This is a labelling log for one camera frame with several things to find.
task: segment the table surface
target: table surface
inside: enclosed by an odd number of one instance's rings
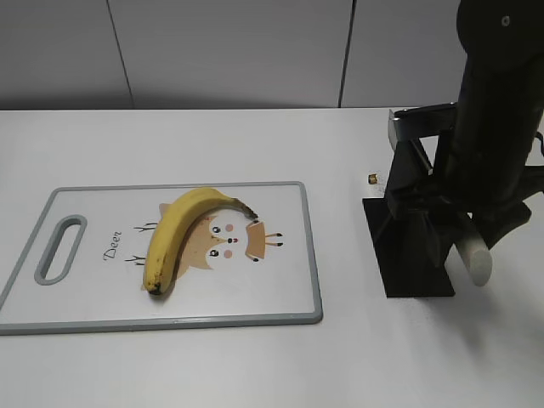
[[[452,250],[455,297],[386,299],[361,198],[383,191],[387,120],[387,109],[0,112],[0,285],[57,187],[299,180],[324,309],[312,326],[0,337],[2,406],[541,406],[543,195],[492,250],[484,288]]]

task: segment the white cutting board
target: white cutting board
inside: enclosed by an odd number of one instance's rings
[[[261,224],[248,229],[251,221],[230,209],[211,213],[191,235],[191,254],[183,254],[169,296],[157,299],[143,290],[144,260],[135,257],[146,256],[153,234],[144,229],[160,221],[161,204],[195,187],[54,191],[0,297],[0,334],[319,321],[308,205],[298,182],[214,184],[244,201]],[[73,262],[64,278],[40,285],[35,273],[55,226],[73,215],[87,221]],[[268,242],[264,250],[262,241]],[[46,278],[59,275],[64,264],[54,261]]]

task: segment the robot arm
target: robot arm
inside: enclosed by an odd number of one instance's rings
[[[388,297],[452,296],[444,262],[467,223],[491,248],[529,221],[523,200],[544,190],[544,167],[525,166],[544,110],[543,15],[541,0],[462,0],[459,100],[390,117],[386,194],[363,200]],[[419,139],[436,134],[431,164]]]

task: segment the yellow banana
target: yellow banana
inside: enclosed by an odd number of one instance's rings
[[[168,289],[176,258],[190,227],[204,214],[219,207],[233,208],[250,219],[257,218],[257,214],[237,198],[210,187],[193,189],[168,206],[151,237],[145,259],[144,287],[149,293],[159,295]]]

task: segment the gray wall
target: gray wall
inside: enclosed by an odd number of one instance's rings
[[[455,100],[457,4],[358,0],[342,106]],[[109,5],[0,0],[0,109],[338,105],[352,0]]]
[[[351,0],[110,0],[137,108],[333,107]]]
[[[465,53],[459,0],[359,0],[342,106],[456,101]]]
[[[132,106],[102,0],[0,0],[0,109]]]

